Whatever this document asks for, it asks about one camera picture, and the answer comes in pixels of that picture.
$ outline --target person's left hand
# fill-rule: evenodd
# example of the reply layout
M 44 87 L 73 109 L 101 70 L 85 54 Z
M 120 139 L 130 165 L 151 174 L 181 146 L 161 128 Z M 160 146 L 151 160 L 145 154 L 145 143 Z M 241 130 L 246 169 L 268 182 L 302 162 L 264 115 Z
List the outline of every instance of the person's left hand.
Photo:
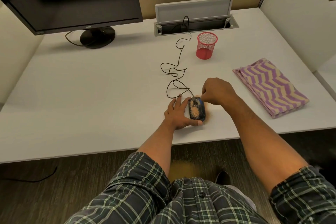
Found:
M 202 125 L 201 120 L 191 120 L 184 116 L 184 110 L 187 107 L 188 101 L 191 97 L 186 98 L 181 103 L 181 95 L 176 99 L 174 98 L 168 105 L 168 109 L 165 111 L 165 120 L 174 129 L 181 129 L 186 126 L 199 126 Z

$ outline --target purple zigzag pattern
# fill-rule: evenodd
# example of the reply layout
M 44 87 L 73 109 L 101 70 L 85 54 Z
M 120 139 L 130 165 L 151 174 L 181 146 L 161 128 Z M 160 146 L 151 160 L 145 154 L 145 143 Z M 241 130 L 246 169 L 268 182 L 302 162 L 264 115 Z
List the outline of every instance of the purple zigzag pattern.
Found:
M 233 72 L 256 96 L 272 118 L 303 107 L 309 99 L 271 61 L 263 58 Z

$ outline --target person's right hand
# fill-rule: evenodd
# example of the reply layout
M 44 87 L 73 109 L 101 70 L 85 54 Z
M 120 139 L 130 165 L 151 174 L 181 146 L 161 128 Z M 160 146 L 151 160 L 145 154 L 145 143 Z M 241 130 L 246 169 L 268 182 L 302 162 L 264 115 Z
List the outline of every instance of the person's right hand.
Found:
M 238 99 L 231 84 L 222 79 L 208 78 L 203 85 L 201 100 L 204 102 L 225 107 Z

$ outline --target outlet box lid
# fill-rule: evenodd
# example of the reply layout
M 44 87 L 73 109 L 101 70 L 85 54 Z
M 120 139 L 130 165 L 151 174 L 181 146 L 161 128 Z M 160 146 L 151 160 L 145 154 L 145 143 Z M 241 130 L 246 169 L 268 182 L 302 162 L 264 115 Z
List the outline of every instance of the outlet box lid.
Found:
M 182 22 L 185 16 L 189 21 L 216 19 L 228 16 L 232 0 L 191 0 L 155 5 L 158 24 Z

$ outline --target black mouse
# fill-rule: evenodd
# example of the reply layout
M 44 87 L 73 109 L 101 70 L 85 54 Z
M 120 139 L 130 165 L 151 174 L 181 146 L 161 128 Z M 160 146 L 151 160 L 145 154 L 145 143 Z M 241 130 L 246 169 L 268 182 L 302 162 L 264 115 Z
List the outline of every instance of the black mouse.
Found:
M 200 97 L 193 97 L 189 100 L 189 114 L 192 120 L 205 120 L 205 106 Z

